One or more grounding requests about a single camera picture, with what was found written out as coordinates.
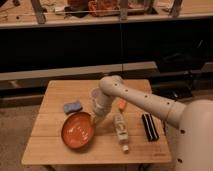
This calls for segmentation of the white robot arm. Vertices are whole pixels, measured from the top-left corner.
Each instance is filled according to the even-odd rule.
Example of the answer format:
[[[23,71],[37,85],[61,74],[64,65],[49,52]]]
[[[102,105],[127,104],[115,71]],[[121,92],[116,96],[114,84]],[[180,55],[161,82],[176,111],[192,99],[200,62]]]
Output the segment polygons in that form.
[[[103,77],[91,91],[92,110],[100,122],[116,97],[149,112],[179,130],[175,171],[213,171],[213,101],[184,104],[126,86],[118,75]]]

